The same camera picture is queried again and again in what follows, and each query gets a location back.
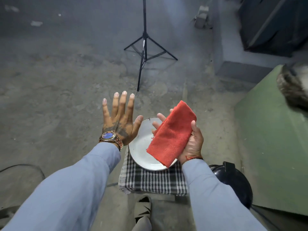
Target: red cloth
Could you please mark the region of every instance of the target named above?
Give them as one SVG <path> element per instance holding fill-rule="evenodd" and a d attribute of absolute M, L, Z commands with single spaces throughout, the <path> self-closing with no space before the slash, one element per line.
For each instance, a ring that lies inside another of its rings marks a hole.
<path fill-rule="evenodd" d="M 197 120 L 195 113 L 181 100 L 155 131 L 147 152 L 169 168 L 183 152 L 193 131 L 191 128 L 193 120 Z"/>

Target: wristwatch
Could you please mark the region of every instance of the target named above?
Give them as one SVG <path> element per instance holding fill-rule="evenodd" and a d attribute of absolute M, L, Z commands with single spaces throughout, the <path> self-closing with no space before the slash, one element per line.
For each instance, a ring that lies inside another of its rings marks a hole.
<path fill-rule="evenodd" d="M 121 149 L 123 147 L 122 140 L 113 131 L 107 131 L 107 132 L 103 133 L 99 137 L 99 142 L 114 142 L 114 143 L 116 143 L 119 146 L 120 151 L 121 151 Z"/>

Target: hand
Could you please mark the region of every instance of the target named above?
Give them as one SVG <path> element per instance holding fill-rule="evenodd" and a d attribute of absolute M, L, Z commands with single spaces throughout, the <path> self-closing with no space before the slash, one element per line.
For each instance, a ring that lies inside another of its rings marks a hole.
<path fill-rule="evenodd" d="M 161 113 L 157 114 L 157 117 L 163 122 L 166 117 L 162 115 Z M 152 124 L 156 129 L 160 126 L 157 122 L 153 122 Z M 185 149 L 183 150 L 182 154 L 179 155 L 177 158 L 181 165 L 183 165 L 186 161 L 190 159 L 195 158 L 202 158 L 201 156 L 201 148 L 203 144 L 203 136 L 200 131 L 200 129 L 197 127 L 197 124 L 195 121 L 191 122 L 192 126 L 192 135 L 189 137 L 189 140 L 187 142 L 187 145 Z"/>
<path fill-rule="evenodd" d="M 116 92 L 113 97 L 111 116 L 107 107 L 107 100 L 103 99 L 103 133 L 107 131 L 113 131 L 122 140 L 124 146 L 128 145 L 134 138 L 136 138 L 143 116 L 138 116 L 133 124 L 133 111 L 134 111 L 134 100 L 135 95 L 129 96 L 127 104 L 127 110 L 125 113 L 127 92 L 124 91 L 120 98 L 119 104 L 119 93 Z"/>

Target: checkered cloth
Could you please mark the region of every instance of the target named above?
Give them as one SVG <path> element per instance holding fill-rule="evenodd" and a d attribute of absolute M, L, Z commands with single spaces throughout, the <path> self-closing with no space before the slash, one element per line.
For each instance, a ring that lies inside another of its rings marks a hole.
<path fill-rule="evenodd" d="M 123 167 L 119 177 L 119 188 L 125 194 L 147 192 L 185 196 L 188 194 L 184 174 L 177 161 L 169 169 L 149 171 L 138 166 L 126 148 Z"/>

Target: foot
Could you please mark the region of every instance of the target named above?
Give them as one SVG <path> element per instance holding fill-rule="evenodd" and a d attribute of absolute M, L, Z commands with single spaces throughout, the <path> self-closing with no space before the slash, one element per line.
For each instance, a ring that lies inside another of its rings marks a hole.
<path fill-rule="evenodd" d="M 135 204 L 135 220 L 136 223 L 142 217 L 150 218 L 151 215 L 151 198 L 146 195 Z"/>

